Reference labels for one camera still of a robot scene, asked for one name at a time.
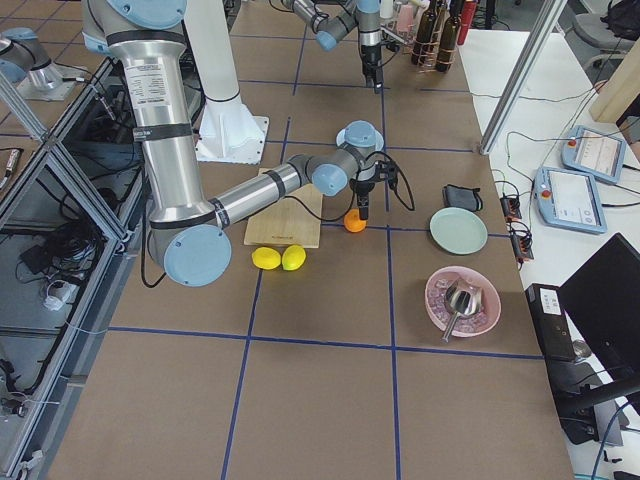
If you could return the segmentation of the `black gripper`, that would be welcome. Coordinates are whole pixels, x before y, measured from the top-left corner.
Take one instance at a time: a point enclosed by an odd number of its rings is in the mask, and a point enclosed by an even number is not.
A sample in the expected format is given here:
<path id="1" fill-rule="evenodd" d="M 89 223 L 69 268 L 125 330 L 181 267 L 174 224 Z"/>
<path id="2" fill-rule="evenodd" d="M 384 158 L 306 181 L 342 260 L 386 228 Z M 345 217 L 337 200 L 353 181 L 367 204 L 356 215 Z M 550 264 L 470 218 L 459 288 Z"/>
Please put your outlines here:
<path id="1" fill-rule="evenodd" d="M 360 57 L 366 87 L 374 88 L 375 92 L 381 92 L 383 89 L 381 45 L 361 45 Z"/>
<path id="2" fill-rule="evenodd" d="M 350 180 L 350 188 L 357 196 L 359 219 L 369 219 L 369 196 L 376 183 L 384 182 L 391 190 L 395 190 L 395 162 L 393 160 L 377 160 L 373 166 L 356 179 Z"/>

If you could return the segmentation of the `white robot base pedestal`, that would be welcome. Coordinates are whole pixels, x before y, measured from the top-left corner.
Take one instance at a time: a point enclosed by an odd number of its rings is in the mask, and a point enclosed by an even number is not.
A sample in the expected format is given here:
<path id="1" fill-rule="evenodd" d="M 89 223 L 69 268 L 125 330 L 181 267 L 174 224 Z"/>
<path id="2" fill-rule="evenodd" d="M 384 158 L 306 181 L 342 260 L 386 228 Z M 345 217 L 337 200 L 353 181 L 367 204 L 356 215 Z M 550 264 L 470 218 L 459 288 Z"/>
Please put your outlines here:
<path id="1" fill-rule="evenodd" d="M 259 164 L 269 119 L 252 115 L 242 100 L 223 3 L 189 0 L 184 22 L 205 96 L 197 158 Z"/>

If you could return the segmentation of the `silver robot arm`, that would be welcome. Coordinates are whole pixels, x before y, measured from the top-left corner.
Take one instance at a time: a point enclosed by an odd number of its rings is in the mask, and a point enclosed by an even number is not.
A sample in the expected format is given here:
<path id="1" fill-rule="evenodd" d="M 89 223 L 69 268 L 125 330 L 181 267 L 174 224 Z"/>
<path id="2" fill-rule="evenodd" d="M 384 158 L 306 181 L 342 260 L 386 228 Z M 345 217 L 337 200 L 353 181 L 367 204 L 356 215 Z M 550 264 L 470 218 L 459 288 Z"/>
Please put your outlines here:
<path id="1" fill-rule="evenodd" d="M 207 198 L 200 163 L 256 164 L 268 129 L 242 101 L 222 3 L 86 1 L 82 13 L 86 46 L 123 66 L 154 198 L 144 249 L 174 282 L 215 281 L 232 255 L 226 229 L 307 184 L 326 196 L 351 189 L 366 215 L 373 187 L 396 180 L 382 135 L 357 120 L 332 153 L 297 155 Z"/>
<path id="2" fill-rule="evenodd" d="M 323 4 L 339 7 L 339 12 L 333 17 L 322 11 L 319 4 L 320 1 L 281 1 L 283 10 L 301 18 L 325 51 L 334 49 L 356 29 L 365 84 L 375 93 L 380 93 L 384 82 L 380 3 L 370 0 L 323 1 Z"/>

